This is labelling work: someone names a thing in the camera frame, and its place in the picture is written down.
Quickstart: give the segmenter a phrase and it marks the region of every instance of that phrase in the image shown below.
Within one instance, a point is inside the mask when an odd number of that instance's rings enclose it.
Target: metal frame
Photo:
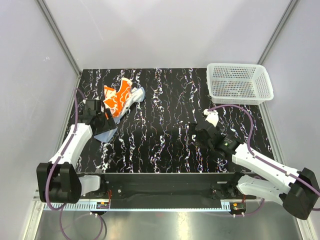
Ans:
[[[265,49],[264,49],[264,51],[258,61],[258,64],[263,65],[264,61],[266,60],[269,52],[271,51],[271,49],[273,47],[275,41],[279,37],[282,29],[285,27],[286,22],[289,20],[294,9],[297,7],[299,1],[300,0],[291,0],[290,3],[288,4],[286,10],[284,11],[283,16],[281,17],[277,27],[275,28],[275,30],[271,36],[268,44],[266,45],[266,47],[265,47]],[[38,3],[41,11],[43,12],[50,28],[52,29],[57,41],[59,42],[63,52],[65,53],[67,59],[69,60],[72,68],[74,69],[75,73],[78,76],[80,76],[81,70],[78,67],[75,59],[73,58],[66,42],[64,41],[64,39],[63,39],[63,37],[57,27],[57,24],[55,23],[54,18],[52,17],[52,15],[48,9],[48,6],[46,5],[44,0],[36,0],[36,2]],[[61,129],[60,138],[57,143],[57,149],[59,148],[59,146],[61,145],[61,143],[63,141],[72,106],[73,106],[73,100],[71,97],[71,100],[70,100],[70,103],[68,106],[68,111],[65,116],[65,124],[64,124],[63,128]],[[262,119],[263,119],[263,122],[265,125],[267,135],[269,137],[269,142],[271,144],[274,158],[277,162],[285,164],[284,156],[282,154],[282,150],[279,145],[276,131],[275,131],[274,125],[272,123],[272,120],[271,120],[271,117],[270,117],[270,114],[268,111],[268,106],[266,103],[262,103],[259,105],[259,108],[260,108],[260,112],[262,115]],[[136,173],[136,174],[121,173],[121,175],[119,176],[119,174],[116,174],[116,173],[109,173],[107,175],[107,179],[109,181],[119,181],[121,179],[122,182],[126,182],[126,181],[132,182],[133,181],[134,183],[139,183],[139,182],[142,183],[144,181],[150,180],[150,178],[152,178],[153,181],[156,181],[156,180],[163,181],[164,177],[165,177],[165,179],[167,181],[179,183],[179,182],[186,181],[187,179],[188,179],[188,181],[190,181],[190,177],[192,176],[193,180],[195,180],[195,181],[212,182],[213,176],[214,176],[213,174],[212,173],[202,173],[202,174],[194,174],[194,176],[193,176],[193,174],[183,174],[183,173],[182,174],[162,173],[162,174],[152,174],[152,176],[151,176],[149,173],[139,173],[139,174],[138,173]],[[215,175],[214,178],[216,181],[219,180],[221,182],[225,182],[228,178],[228,175],[229,174],[219,173],[219,175]],[[25,240],[32,239],[33,240],[35,238],[44,206],[45,206],[44,203],[42,203],[40,201],[34,201],[32,214],[30,216],[30,220],[29,220],[29,223],[27,226],[28,228],[26,229],[26,232],[24,234],[23,239],[25,239]],[[317,239],[315,229],[313,227],[313,224],[312,224],[310,218],[308,220],[297,219],[297,225],[301,231],[303,239],[306,239],[306,240],[316,240]]]

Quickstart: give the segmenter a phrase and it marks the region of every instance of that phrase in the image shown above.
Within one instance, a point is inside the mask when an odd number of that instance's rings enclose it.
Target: laundry basket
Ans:
[[[215,104],[258,105],[274,98],[269,75],[261,65],[211,63],[206,78]]]

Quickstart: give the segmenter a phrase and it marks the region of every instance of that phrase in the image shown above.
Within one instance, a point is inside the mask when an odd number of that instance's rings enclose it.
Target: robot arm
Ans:
[[[222,135],[217,127],[219,120],[216,111],[204,111],[206,119],[199,123],[190,123],[188,138],[195,139],[195,144],[208,148],[217,158],[227,159],[235,164],[246,167],[260,175],[262,179],[256,179],[236,172],[233,178],[224,187],[226,193],[235,197],[237,193],[261,197],[266,201],[273,201],[282,205],[293,216],[306,220],[317,202],[318,196],[309,188],[296,181],[289,174],[297,176],[315,189],[319,190],[315,174],[304,168],[298,171],[280,164],[263,154],[253,150],[254,156],[249,153],[247,144],[239,141],[234,136]],[[283,173],[272,166],[258,160],[259,156],[272,165],[285,170]]]

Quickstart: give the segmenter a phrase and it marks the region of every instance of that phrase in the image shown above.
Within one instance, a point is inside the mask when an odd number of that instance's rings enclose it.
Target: shiny gray surface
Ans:
[[[248,203],[248,212],[258,204]],[[85,212],[66,211],[62,216],[67,226]],[[107,212],[107,240],[300,240],[297,221],[282,206],[267,202],[259,213],[233,218],[219,212]],[[94,239],[100,221],[85,216],[65,232],[72,240]],[[59,212],[44,211],[37,240],[64,240],[59,230]]]

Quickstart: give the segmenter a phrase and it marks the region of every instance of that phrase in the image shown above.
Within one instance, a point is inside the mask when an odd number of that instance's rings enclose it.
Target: orange cloth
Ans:
[[[132,82],[123,77],[121,79],[121,86],[117,92],[115,89],[104,86],[104,105],[109,108],[114,118],[118,117],[124,108],[126,100],[131,97]]]

